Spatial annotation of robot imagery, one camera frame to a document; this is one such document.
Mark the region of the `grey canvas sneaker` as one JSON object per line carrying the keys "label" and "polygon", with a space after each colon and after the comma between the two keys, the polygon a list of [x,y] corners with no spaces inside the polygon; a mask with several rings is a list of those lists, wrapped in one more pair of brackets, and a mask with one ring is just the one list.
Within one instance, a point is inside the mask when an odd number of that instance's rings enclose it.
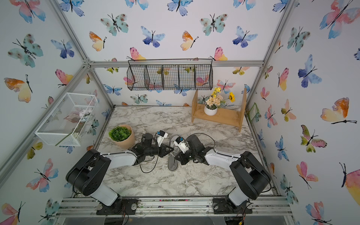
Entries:
{"label": "grey canvas sneaker", "polygon": [[173,135],[171,138],[170,138],[170,141],[169,141],[169,146],[174,148],[173,152],[171,152],[169,154],[169,158],[168,158],[168,169],[169,171],[171,172],[174,172],[178,169],[178,161],[175,159],[175,156],[181,151],[179,149],[179,147],[175,146],[174,145],[174,141],[176,138],[180,137],[179,135]]}

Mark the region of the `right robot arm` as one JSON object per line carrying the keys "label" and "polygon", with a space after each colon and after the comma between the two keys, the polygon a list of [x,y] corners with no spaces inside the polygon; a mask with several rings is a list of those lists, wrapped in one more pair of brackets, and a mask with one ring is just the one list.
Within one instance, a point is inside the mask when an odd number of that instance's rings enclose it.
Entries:
{"label": "right robot arm", "polygon": [[205,147],[196,135],[186,139],[178,137],[173,145],[180,149],[175,159],[182,165],[193,161],[232,172],[237,186],[227,195],[227,199],[233,206],[239,206],[249,199],[256,200],[271,185],[270,174],[249,151],[242,154],[221,152],[215,147]]}

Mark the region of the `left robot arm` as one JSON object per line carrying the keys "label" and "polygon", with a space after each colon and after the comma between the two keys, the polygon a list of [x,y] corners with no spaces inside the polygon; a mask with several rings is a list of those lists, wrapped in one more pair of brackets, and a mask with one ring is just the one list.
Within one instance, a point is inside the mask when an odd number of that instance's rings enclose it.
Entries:
{"label": "left robot arm", "polygon": [[150,133],[142,135],[141,142],[125,152],[101,154],[97,150],[89,150],[67,173],[66,181],[78,193],[90,196],[105,206],[111,206],[119,196],[103,183],[108,170],[140,165],[147,156],[166,156],[174,150],[163,144],[167,137],[168,133],[160,130],[155,136]]}

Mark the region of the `green plant in terracotta pot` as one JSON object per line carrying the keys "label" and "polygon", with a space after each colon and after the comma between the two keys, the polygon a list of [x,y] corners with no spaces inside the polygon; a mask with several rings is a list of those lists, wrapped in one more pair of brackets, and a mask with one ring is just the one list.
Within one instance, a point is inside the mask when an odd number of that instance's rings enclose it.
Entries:
{"label": "green plant in terracotta pot", "polygon": [[135,135],[129,125],[117,126],[110,130],[108,135],[122,149],[130,149],[135,145]]}

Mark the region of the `wooden shelf rack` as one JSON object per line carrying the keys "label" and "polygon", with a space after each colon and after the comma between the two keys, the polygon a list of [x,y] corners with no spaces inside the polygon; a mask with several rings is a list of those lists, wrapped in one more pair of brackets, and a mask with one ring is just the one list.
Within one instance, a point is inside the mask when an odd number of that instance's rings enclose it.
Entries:
{"label": "wooden shelf rack", "polygon": [[214,115],[207,115],[204,111],[205,105],[198,103],[198,90],[196,90],[192,100],[191,122],[193,123],[194,119],[202,119],[210,122],[226,124],[229,126],[237,127],[238,132],[240,133],[242,130],[242,123],[244,120],[247,101],[246,88],[243,91],[244,93],[242,97],[240,111],[220,108]]}

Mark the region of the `flowers in white pot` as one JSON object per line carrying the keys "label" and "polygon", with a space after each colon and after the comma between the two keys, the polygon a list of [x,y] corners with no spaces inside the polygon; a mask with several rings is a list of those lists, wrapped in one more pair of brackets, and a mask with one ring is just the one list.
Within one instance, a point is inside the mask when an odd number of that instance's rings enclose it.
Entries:
{"label": "flowers in white pot", "polygon": [[204,112],[206,115],[214,116],[218,109],[221,108],[226,100],[221,96],[221,88],[217,87],[214,89],[213,93],[205,98],[204,104]]}

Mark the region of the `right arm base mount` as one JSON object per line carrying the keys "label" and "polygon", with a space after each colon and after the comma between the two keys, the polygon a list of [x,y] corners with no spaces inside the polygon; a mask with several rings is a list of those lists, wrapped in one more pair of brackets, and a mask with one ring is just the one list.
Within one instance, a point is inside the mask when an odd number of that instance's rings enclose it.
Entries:
{"label": "right arm base mount", "polygon": [[250,203],[249,200],[245,200],[240,205],[235,205],[227,196],[212,199],[214,214],[252,214]]}

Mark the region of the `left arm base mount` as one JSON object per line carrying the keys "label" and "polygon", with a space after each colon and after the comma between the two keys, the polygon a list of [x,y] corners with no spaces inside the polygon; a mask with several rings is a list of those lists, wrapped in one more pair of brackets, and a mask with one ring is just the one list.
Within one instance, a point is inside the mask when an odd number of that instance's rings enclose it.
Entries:
{"label": "left arm base mount", "polygon": [[118,197],[111,206],[100,204],[101,209],[97,210],[96,215],[135,215],[139,200],[135,198]]}

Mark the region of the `green framed wall card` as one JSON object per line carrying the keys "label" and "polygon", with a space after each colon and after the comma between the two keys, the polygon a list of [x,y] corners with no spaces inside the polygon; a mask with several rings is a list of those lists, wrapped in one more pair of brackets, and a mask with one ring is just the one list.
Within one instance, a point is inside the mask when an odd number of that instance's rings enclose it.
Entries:
{"label": "green framed wall card", "polygon": [[256,103],[253,104],[253,106],[251,107],[251,109],[249,110],[247,115],[251,122],[259,122],[260,121],[261,114],[260,114],[260,111],[259,111]]}

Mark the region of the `white mesh wall basket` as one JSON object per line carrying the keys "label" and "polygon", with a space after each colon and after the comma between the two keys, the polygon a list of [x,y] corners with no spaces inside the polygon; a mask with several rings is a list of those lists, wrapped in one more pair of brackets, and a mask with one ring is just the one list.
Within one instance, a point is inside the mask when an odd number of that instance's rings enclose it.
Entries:
{"label": "white mesh wall basket", "polygon": [[98,99],[92,94],[66,93],[35,135],[47,145],[81,146],[84,135],[96,135]]}

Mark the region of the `aluminium front rail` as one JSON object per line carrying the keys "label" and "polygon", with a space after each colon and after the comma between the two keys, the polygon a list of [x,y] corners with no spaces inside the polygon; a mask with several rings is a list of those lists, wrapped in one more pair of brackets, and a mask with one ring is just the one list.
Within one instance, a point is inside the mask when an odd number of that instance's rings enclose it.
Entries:
{"label": "aluminium front rail", "polygon": [[[135,215],[130,217],[191,217],[191,216],[292,216],[292,211],[285,197],[261,196],[249,200],[252,214],[214,214],[212,199],[215,197],[137,197],[139,200]],[[122,215],[96,215],[101,209],[100,202],[92,198],[65,198],[56,214],[57,217],[121,217]]]}

